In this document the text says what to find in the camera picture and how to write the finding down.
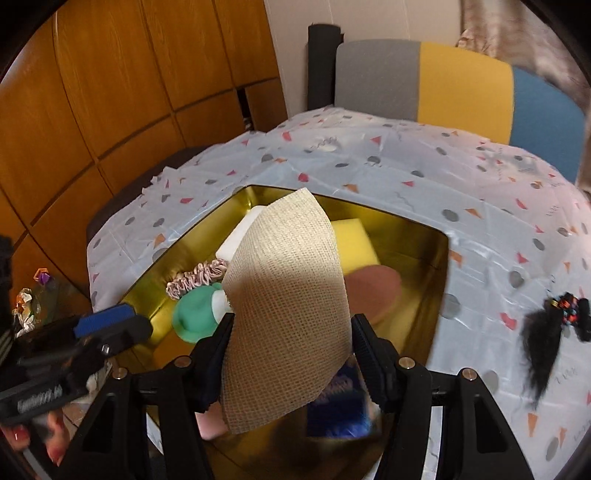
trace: teal plastic lid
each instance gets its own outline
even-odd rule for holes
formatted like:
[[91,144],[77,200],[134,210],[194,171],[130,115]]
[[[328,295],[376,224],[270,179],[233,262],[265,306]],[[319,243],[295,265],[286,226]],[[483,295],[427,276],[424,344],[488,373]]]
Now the teal plastic lid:
[[173,328],[187,343],[197,343],[213,335],[217,323],[212,312],[213,292],[221,290],[221,283],[202,285],[185,294],[173,312]]

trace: gold metal tray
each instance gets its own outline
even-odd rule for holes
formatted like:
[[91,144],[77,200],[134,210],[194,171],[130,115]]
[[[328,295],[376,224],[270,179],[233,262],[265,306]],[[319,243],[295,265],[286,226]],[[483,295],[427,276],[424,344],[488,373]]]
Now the gold metal tray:
[[[272,187],[249,186],[217,207],[172,245],[133,285],[122,299],[150,318],[154,334],[146,345],[118,357],[131,372],[155,368],[152,353],[171,330],[175,302],[165,285],[177,272],[211,260],[216,250],[250,208],[268,205],[291,193]],[[315,196],[330,220],[358,218],[363,223],[383,265],[402,277],[402,295],[391,318],[376,327],[403,355],[424,364],[435,333],[447,277],[447,237],[411,220],[355,203]],[[172,360],[190,350],[183,344]],[[217,478],[285,480],[361,479],[381,455],[389,433],[341,442],[305,437],[305,409],[299,409],[265,427],[241,435],[227,434],[207,444]]]

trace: yellow sponge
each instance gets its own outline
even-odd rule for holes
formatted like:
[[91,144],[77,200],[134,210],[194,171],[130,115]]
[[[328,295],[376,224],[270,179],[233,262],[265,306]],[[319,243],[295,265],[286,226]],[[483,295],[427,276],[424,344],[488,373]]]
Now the yellow sponge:
[[339,250],[343,275],[368,265],[379,265],[378,256],[365,232],[361,220],[337,220],[331,222]]

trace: gray yellow blue chair backrest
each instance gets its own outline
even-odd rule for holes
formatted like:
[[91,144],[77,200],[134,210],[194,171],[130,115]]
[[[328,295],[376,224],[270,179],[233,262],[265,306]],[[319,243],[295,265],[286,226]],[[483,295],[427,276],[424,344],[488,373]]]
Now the gray yellow blue chair backrest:
[[508,63],[429,42],[342,44],[335,105],[521,147],[572,182],[583,153],[584,114],[566,94]]

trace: beige mesh fabric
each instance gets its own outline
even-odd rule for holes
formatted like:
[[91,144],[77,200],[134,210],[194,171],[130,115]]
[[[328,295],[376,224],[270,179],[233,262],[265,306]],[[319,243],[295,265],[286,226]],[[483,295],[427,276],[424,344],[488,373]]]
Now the beige mesh fabric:
[[259,215],[223,289],[236,316],[221,403],[230,431],[242,433],[315,400],[351,353],[335,233],[308,190]]

